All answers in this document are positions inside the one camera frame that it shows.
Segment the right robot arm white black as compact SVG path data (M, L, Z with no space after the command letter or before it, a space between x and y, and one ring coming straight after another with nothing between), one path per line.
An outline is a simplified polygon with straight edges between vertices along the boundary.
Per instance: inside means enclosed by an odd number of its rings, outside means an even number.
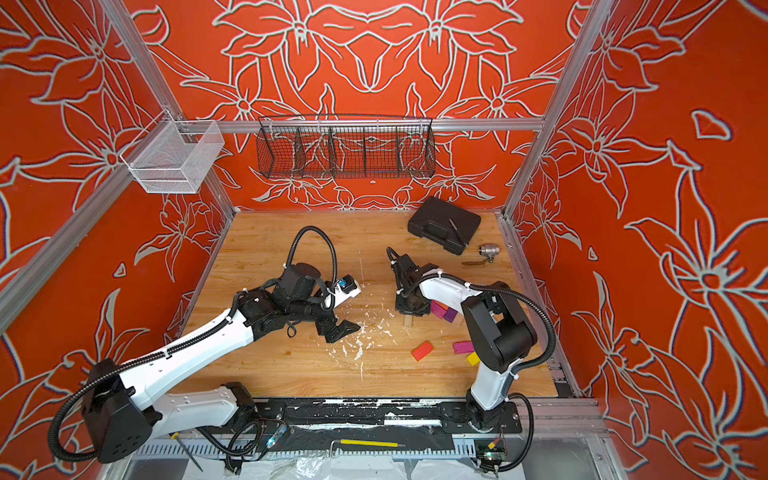
M436 301L463 316L479 358L475 381L467 392L466 422L479 432L495 429L519 374L553 356L557 336L551 318L504 282L471 283L433 264L418 266L391 247L386 253L394 273L398 312L424 316Z

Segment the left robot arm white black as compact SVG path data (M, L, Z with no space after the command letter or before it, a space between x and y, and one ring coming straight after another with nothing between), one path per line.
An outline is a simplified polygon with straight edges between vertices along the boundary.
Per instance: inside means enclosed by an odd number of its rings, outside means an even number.
M126 457L154 435L166 433L171 418L161 398L192 374L227 354L272 332L295 334L301 323L314 324L329 344L359 331L359 325L339 320L335 307L357 296L360 287L336 270L324 280L314 266L295 262L302 237L313 232L325 243L330 237L316 226L305 226L294 237L282 274L254 289L234 294L232 304L208 324L138 358L117 363L107 358L88 373L86 383L70 395L51 420L47 445L54 458L103 464ZM69 451L60 430L75 407L81 408L92 447Z

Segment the purple building block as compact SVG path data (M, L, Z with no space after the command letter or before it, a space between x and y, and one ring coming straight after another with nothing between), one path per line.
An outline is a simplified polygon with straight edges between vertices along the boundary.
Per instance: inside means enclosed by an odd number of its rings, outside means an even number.
M453 309L448 309L443 315L443 319L449 323L453 323L458 315L458 312Z

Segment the red building block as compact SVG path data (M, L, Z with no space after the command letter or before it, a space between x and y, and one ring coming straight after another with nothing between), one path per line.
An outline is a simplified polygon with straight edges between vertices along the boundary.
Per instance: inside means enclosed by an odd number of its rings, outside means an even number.
M424 341L411 351L411 355L416 362L420 362L433 351L434 345L430 341Z

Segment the magenta block near orange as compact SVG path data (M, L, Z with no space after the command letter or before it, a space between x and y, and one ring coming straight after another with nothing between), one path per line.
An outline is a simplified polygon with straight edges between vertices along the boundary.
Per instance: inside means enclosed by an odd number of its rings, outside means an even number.
M439 302L432 301L430 303L430 312L438 318L444 319L448 313L448 308Z

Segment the magenta block lower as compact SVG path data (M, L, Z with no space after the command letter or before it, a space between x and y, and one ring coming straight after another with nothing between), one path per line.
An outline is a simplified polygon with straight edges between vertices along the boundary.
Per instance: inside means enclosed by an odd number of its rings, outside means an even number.
M452 348L456 355L470 355L475 351L471 341L454 342Z

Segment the black plastic tool case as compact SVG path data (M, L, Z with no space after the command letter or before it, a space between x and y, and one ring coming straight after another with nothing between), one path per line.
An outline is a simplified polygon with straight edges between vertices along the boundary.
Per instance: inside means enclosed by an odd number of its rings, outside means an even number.
M478 230L481 217L440 198L429 197L408 220L407 230L444 250L462 255Z

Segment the small silver metal fitting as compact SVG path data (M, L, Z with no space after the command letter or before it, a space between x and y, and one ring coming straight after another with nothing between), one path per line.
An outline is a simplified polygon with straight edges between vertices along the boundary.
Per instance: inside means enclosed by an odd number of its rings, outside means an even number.
M493 263L500 254L500 246L494 243L481 244L478 247L478 253L483 258L483 263Z

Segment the yellow pencil on rail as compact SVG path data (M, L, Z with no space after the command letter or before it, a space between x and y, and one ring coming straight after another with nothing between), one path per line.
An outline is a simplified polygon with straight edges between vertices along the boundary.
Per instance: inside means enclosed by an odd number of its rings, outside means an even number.
M353 446L366 446L366 447L376 447L376 448L391 448L396 449L401 447L402 445L397 442L386 442L386 441L371 441L371 440L355 440L355 439L341 439L339 442L342 445L353 445Z

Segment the white mesh wall basket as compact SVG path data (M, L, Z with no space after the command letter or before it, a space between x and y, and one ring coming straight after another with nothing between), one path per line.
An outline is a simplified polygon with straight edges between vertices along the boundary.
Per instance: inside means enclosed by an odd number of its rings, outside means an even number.
M215 121L204 121L201 133L180 130L180 124L156 125L122 159L133 178L149 194L197 193L224 147Z

